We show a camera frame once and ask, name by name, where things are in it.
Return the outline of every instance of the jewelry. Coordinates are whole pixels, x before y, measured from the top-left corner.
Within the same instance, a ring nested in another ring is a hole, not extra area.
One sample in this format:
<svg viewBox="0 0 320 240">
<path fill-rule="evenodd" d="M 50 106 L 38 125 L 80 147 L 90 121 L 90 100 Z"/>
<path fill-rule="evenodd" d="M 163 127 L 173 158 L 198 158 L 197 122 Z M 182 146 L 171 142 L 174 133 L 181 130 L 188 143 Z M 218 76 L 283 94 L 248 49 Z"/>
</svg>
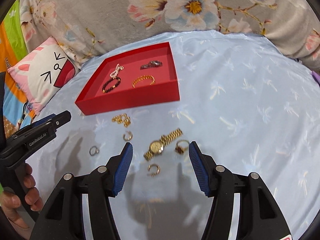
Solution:
<svg viewBox="0 0 320 240">
<path fill-rule="evenodd" d="M 114 79 L 118 80 L 118 82 L 117 82 L 115 85 L 113 85 L 111 88 L 108 88 L 107 90 L 105 90 L 105 89 L 106 89 L 106 86 L 107 86 L 112 80 L 114 80 Z M 102 93 L 108 93 L 108 92 L 110 92 L 111 90 L 115 89 L 115 88 L 120 84 L 120 82 L 121 82 L 121 78 L 119 78 L 119 77 L 110 78 L 110 79 L 102 86 Z"/>
<path fill-rule="evenodd" d="M 130 131 L 126 131 L 126 132 L 129 134 L 129 138 L 126 138 L 126 137 L 125 137 L 125 133 L 123 134 L 122 138 L 123 138 L 126 142 L 128 142 L 128 141 L 130 141 L 130 140 L 132 139 L 133 135 L 132 135 L 132 132 L 130 132 Z"/>
<path fill-rule="evenodd" d="M 137 79 L 135 79 L 135 80 L 132 82 L 133 88 L 135 87 L 135 85 L 136 85 L 138 82 L 140 82 L 140 81 L 142 81 L 142 80 L 144 80 L 144 79 L 152 79 L 152 82 L 150 83 L 150 85 L 153 85 L 153 84 L 156 82 L 156 81 L 155 81 L 155 78 L 154 78 L 153 76 L 151 76 L 151 75 L 140 76 L 140 77 L 138 77 Z"/>
<path fill-rule="evenodd" d="M 162 62 L 158 60 L 151 60 L 148 64 L 142 65 L 140 69 L 146 69 L 146 68 L 151 68 L 151 67 L 161 67 Z"/>
<path fill-rule="evenodd" d="M 160 140 L 151 142 L 149 150 L 143 155 L 147 161 L 150 161 L 155 155 L 162 154 L 164 147 L 170 144 L 173 140 L 182 136 L 183 132 L 180 128 L 172 131 L 168 135 L 162 135 Z"/>
<path fill-rule="evenodd" d="M 112 118 L 112 122 L 124 123 L 124 127 L 128 127 L 131 124 L 130 117 L 127 114 L 119 114 Z"/>
<path fill-rule="evenodd" d="M 97 146 L 92 146 L 89 150 L 89 154 L 91 156 L 94 156 L 100 152 L 99 148 Z"/>
<path fill-rule="evenodd" d="M 115 71 L 111 72 L 110 77 L 111 77 L 111 78 L 115 78 L 115 77 L 119 74 L 119 71 L 120 71 L 120 70 L 123 70 L 123 69 L 124 69 L 124 67 L 123 67 L 123 66 L 120 66 L 120 64 L 118 64 L 118 65 L 116 66 Z"/>
<path fill-rule="evenodd" d="M 156 176 L 156 175 L 158 175 L 158 174 L 160 173 L 160 167 L 159 167 L 159 165 L 157 165 L 157 164 L 151 164 L 151 165 L 149 165 L 148 171 L 150 171 L 151 167 L 157 167 L 157 171 L 148 174 L 148 176 L 154 177 L 154 176 Z"/>
<path fill-rule="evenodd" d="M 181 143 L 181 142 L 186 142 L 186 143 L 188 143 L 188 146 L 186 146 L 186 147 L 180 146 L 179 143 Z M 179 141 L 177 141 L 176 148 L 175 148 L 176 153 L 184 154 L 184 152 L 185 152 L 186 150 L 188 150 L 189 144 L 190 144 L 190 142 L 187 141 L 187 140 L 179 140 Z"/>
</svg>

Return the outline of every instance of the green fabric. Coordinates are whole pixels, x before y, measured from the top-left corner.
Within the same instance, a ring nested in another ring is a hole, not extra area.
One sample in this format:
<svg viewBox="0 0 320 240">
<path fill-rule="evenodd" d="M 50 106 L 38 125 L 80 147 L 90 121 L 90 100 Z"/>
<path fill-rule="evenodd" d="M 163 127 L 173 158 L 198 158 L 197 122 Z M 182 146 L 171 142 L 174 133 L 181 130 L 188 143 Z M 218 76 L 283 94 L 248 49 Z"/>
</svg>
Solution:
<svg viewBox="0 0 320 240">
<path fill-rule="evenodd" d="M 5 16 L 4 28 L 17 60 L 22 60 L 28 54 L 28 51 L 20 25 L 19 0 L 14 2 L 8 14 Z"/>
</svg>

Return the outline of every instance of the finger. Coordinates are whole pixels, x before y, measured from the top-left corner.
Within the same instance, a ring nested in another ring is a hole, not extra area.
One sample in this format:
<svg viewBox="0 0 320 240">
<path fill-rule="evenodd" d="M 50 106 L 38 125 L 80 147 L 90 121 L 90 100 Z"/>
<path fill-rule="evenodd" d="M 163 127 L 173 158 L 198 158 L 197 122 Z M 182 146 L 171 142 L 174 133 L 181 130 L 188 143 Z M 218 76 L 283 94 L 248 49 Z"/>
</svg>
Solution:
<svg viewBox="0 0 320 240">
<path fill-rule="evenodd" d="M 0 194 L 0 203 L 2 207 L 6 207 L 8 209 L 18 208 L 21 205 L 21 201 L 18 196 L 7 191 Z"/>
<path fill-rule="evenodd" d="M 28 193 L 25 196 L 26 203 L 30 206 L 36 203 L 39 198 L 39 191 L 36 187 L 29 189 Z"/>
<path fill-rule="evenodd" d="M 32 174 L 32 167 L 28 163 L 26 163 L 26 173 L 29 175 Z"/>
<path fill-rule="evenodd" d="M 40 211 L 43 208 L 43 201 L 42 198 L 39 198 L 32 206 L 31 206 L 31 210 L 32 211 Z"/>
<path fill-rule="evenodd" d="M 36 181 L 32 175 L 26 175 L 23 179 L 23 183 L 27 188 L 32 188 L 36 185 Z"/>
</svg>

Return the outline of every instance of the human hand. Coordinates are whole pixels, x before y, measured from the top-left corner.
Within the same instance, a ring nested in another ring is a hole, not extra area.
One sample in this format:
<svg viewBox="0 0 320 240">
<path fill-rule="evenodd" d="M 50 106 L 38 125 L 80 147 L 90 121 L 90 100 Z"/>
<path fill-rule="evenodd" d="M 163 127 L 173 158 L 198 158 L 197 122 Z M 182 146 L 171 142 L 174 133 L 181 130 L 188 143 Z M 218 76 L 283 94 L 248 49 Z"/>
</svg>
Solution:
<svg viewBox="0 0 320 240">
<path fill-rule="evenodd" d="M 40 211 L 43 208 L 43 201 L 40 198 L 38 189 L 35 187 L 36 181 L 31 173 L 31 166 L 26 164 L 26 176 L 23 179 L 23 183 L 27 188 L 29 188 L 29 191 L 26 194 L 25 201 L 30 205 L 32 211 Z M 21 206 L 21 200 L 17 195 L 6 191 L 0 193 L 0 204 L 4 214 L 11 222 L 21 228 L 29 228 L 15 210 Z"/>
</svg>

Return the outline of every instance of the pink tongue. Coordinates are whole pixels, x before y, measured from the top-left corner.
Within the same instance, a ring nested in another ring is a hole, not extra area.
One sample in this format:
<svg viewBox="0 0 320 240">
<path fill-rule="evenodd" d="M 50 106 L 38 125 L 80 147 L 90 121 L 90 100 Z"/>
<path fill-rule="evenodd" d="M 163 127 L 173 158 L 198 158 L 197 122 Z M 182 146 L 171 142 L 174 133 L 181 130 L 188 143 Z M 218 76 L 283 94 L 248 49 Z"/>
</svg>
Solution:
<svg viewBox="0 0 320 240">
<path fill-rule="evenodd" d="M 66 75 L 66 79 L 65 79 L 63 85 L 67 84 L 68 81 L 69 81 L 71 78 L 73 78 L 74 75 L 75 75 L 75 70 L 74 70 L 74 69 L 71 69 L 71 70 L 69 71 L 69 73 Z"/>
</svg>

